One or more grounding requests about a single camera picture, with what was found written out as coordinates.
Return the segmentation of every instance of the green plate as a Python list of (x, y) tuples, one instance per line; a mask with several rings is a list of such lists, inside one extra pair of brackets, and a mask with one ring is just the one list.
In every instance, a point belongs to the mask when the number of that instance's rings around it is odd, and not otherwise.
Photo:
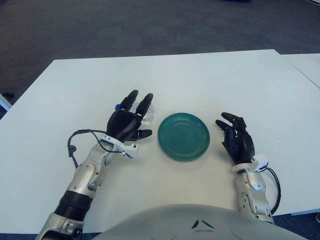
[(208, 149), (210, 135), (206, 125), (196, 116), (175, 113), (160, 124), (158, 140), (162, 150), (173, 159), (191, 161)]

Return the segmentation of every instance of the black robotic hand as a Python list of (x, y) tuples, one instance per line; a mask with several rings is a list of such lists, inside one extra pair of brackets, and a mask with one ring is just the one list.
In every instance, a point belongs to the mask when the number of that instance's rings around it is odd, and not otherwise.
[(232, 157), (235, 165), (251, 163), (255, 155), (255, 147), (251, 136), (246, 131), (246, 123), (242, 117), (223, 112), (221, 116), (232, 123), (232, 126), (223, 121), (216, 120), (215, 123), (224, 131), (222, 145)]
[(141, 126), (141, 121), (146, 115), (154, 95), (152, 93), (147, 94), (136, 108), (136, 112), (132, 113), (129, 110), (135, 102), (137, 95), (138, 90), (133, 90), (125, 97), (119, 109), (111, 115), (107, 123), (106, 134), (118, 139), (122, 143), (125, 141), (144, 139), (152, 135), (152, 130), (138, 129)]

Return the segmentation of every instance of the robot finger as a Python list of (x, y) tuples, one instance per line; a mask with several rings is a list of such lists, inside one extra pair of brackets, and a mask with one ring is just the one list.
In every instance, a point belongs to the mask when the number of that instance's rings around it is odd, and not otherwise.
[(123, 101), (120, 103), (119, 109), (123, 109), (125, 111), (129, 111), (132, 107), (132, 104), (135, 102), (138, 95), (138, 90), (133, 90), (126, 96)]
[(154, 95), (152, 93), (148, 93), (136, 108), (135, 114), (141, 119), (146, 115), (153, 97)]
[(238, 121), (238, 120), (241, 120), (241, 117), (238, 117), (236, 115), (233, 115), (231, 113), (228, 113), (228, 112), (223, 112), (221, 113), (221, 116), (228, 120), (230, 123), (233, 123), (234, 121)]

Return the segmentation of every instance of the transparent plastic object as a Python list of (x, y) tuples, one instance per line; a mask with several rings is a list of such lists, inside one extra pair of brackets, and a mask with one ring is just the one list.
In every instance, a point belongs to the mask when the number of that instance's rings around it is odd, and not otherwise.
[[(139, 104), (140, 104), (140, 102), (135, 101), (132, 104), (130, 112), (135, 113)], [(152, 120), (154, 119), (154, 114), (155, 114), (154, 106), (150, 105), (148, 108), (148, 111), (146, 112), (146, 114), (144, 115), (144, 117), (142, 119), (142, 122), (143, 123), (151, 123)]]

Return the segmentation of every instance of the white table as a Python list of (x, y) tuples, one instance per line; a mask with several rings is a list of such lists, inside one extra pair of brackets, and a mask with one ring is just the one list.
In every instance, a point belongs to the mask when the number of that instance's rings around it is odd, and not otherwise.
[[(214, 124), (221, 112), (243, 116), (256, 153), (280, 180), (276, 215), (320, 208), (320, 91), (274, 50), (55, 60), (0, 121), (0, 232), (38, 233), (72, 179), (67, 139), (105, 129), (131, 90), (154, 93), (152, 137), (136, 160), (114, 161), (87, 215), (85, 232), (103, 231), (153, 206), (192, 203), (237, 210), (232, 160)], [(198, 116), (209, 129), (206, 153), (178, 162), (160, 149), (157, 130), (170, 114)], [(74, 139), (76, 158), (95, 139)], [(276, 188), (265, 172), (267, 197)]]
[(282, 56), (320, 89), (320, 53)]

